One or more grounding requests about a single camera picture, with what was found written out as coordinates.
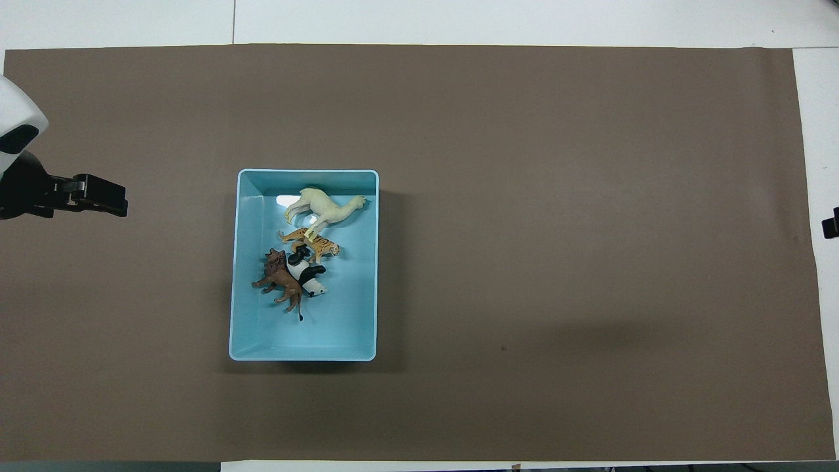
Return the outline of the blue plastic storage box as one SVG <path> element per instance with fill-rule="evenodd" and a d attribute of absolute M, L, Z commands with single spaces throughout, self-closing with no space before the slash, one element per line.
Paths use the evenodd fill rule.
<path fill-rule="evenodd" d="M 364 207 L 320 234 L 341 248 L 324 255 L 326 272 L 309 281 L 302 310 L 277 302 L 283 290 L 254 287 L 270 250 L 291 253 L 282 234 L 317 217 L 286 209 L 303 188 L 324 191 L 340 206 L 363 196 Z M 374 170 L 244 169 L 237 177 L 229 355 L 234 361 L 371 361 L 376 355 L 380 177 Z"/>

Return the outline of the cream llama toy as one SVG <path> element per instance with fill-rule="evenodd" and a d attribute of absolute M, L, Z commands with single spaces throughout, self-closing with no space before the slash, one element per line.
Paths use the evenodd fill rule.
<path fill-rule="evenodd" d="M 362 209 L 367 201 L 365 196 L 354 196 L 347 204 L 341 206 L 335 203 L 326 192 L 309 186 L 300 190 L 300 198 L 286 209 L 284 218 L 288 224 L 291 224 L 294 217 L 300 213 L 311 211 L 317 216 L 317 220 L 303 233 L 303 238 L 315 240 L 324 227 L 344 221 L 350 217 L 351 213 Z"/>

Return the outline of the brown lion toy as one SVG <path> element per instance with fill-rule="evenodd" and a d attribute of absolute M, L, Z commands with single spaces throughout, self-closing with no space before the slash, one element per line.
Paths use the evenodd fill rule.
<path fill-rule="evenodd" d="M 297 308 L 298 319 L 300 322 L 303 322 L 303 288 L 299 281 L 288 271 L 286 252 L 284 250 L 278 251 L 275 248 L 270 248 L 269 252 L 265 254 L 265 258 L 264 276 L 260 280 L 252 282 L 251 287 L 258 288 L 269 285 L 269 287 L 262 290 L 264 294 L 272 292 L 278 287 L 283 288 L 282 298 L 275 299 L 275 303 L 290 300 L 290 307 L 286 311 L 290 313 L 294 308 Z"/>

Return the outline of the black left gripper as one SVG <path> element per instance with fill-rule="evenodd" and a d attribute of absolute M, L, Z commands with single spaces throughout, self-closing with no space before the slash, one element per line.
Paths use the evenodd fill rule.
<path fill-rule="evenodd" d="M 30 213 L 51 218 L 54 209 L 45 205 L 52 194 L 68 182 L 68 210 L 104 212 L 128 216 L 126 188 L 93 174 L 76 174 L 72 179 L 49 174 L 36 156 L 24 150 L 0 177 L 0 220 Z"/>

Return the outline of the brown table mat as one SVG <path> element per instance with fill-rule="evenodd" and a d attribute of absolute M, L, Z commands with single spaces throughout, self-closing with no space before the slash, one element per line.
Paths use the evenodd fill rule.
<path fill-rule="evenodd" d="M 791 50 L 19 50 L 0 461 L 829 460 Z M 380 177 L 376 355 L 229 355 L 237 177 Z"/>

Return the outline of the orange striped tiger toy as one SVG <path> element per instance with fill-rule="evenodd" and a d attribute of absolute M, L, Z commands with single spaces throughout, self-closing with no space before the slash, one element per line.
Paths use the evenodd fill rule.
<path fill-rule="evenodd" d="M 323 255 L 338 255 L 340 253 L 341 247 L 335 242 L 323 238 L 323 236 L 318 235 L 312 239 L 306 238 L 305 234 L 308 230 L 308 227 L 297 228 L 290 233 L 283 233 L 278 230 L 277 236 L 284 243 L 292 242 L 292 253 L 297 253 L 300 248 L 306 246 L 311 254 L 308 259 L 310 264 L 319 264 Z"/>

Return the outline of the black and white panda toy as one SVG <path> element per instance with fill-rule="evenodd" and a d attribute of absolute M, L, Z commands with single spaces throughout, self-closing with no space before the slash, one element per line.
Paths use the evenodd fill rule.
<path fill-rule="evenodd" d="M 326 267 L 309 263 L 308 257 L 311 250 L 307 245 L 300 245 L 294 249 L 294 253 L 287 259 L 288 272 L 296 278 L 303 292 L 310 298 L 323 295 L 328 288 L 318 281 L 317 276 L 326 273 Z"/>

